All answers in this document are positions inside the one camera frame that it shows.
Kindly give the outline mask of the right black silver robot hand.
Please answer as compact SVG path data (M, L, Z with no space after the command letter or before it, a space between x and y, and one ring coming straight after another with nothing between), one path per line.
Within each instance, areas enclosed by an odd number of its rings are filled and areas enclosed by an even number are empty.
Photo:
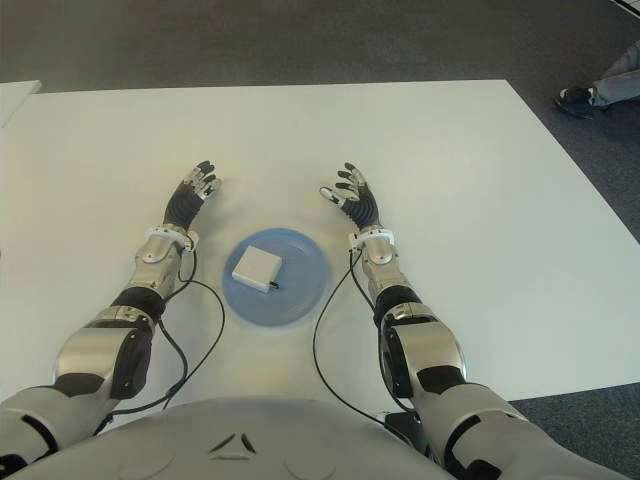
M354 164L345 162L337 175L341 181L333 188L321 187L320 195L341 210L359 231L381 227L377 201L363 173Z

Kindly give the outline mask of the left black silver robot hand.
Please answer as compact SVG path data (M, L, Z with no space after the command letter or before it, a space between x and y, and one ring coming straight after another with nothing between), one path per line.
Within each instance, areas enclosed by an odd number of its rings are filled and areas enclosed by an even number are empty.
M188 231L204 203L220 188L215 166L210 161L197 164L178 184L164 212L163 223Z

